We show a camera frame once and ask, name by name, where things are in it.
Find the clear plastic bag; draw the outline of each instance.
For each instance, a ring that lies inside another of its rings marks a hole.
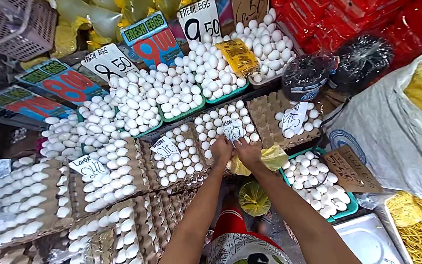
[[[335,91],[351,94],[367,88],[393,60],[390,43],[372,35],[349,40],[335,55],[339,57],[339,64],[330,75],[329,85]]]
[[[310,101],[334,69],[335,59],[331,53],[301,55],[288,63],[282,77],[282,90],[291,101]]]

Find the person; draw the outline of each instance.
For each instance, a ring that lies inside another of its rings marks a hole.
[[[234,141],[234,145],[240,161],[266,190],[275,211],[293,231],[307,264],[360,264],[333,227],[263,164],[258,146],[248,144],[244,138]],[[211,172],[185,211],[160,264],[199,263],[203,241],[216,211],[222,175],[232,151],[232,143],[222,135],[211,146],[214,158]],[[223,206],[208,254],[209,264],[292,263],[275,242],[261,234],[247,232],[242,223],[238,208]]]

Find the pink plastic basket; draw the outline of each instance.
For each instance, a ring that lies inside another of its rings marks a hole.
[[[49,51],[56,18],[44,0],[0,0],[0,53],[27,61]]]

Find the floor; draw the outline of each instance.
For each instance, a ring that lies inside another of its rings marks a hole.
[[[233,189],[234,187],[239,189],[240,186],[243,184],[253,180],[252,176],[235,176],[235,177],[225,177],[222,181],[218,206],[216,208],[216,214],[214,216],[213,222],[211,224],[211,228],[214,228],[216,222],[218,220],[219,213],[221,211],[221,202],[224,199],[224,196],[229,192],[229,189]],[[273,224],[271,226],[270,237],[275,243],[277,243],[287,254],[290,260],[294,264],[305,264],[304,257],[302,256],[301,249],[299,248],[299,244],[297,243],[294,235],[289,235],[287,232],[283,220],[279,217],[279,215],[275,212],[273,207],[270,209],[273,213]],[[244,221],[247,226],[247,230],[251,230],[251,227],[254,224],[255,218],[250,216],[249,214],[243,212]],[[206,245],[202,251],[202,260],[205,260],[205,256],[207,255],[209,250],[209,245]]]

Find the brown cardboard sign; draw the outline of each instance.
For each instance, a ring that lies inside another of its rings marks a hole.
[[[263,17],[268,10],[268,0],[232,0],[234,11],[234,23],[242,22],[245,27],[249,26],[252,19],[258,23],[263,22]]]
[[[330,171],[338,176],[338,184],[347,192],[381,193],[377,179],[349,146],[342,146],[324,155]]]

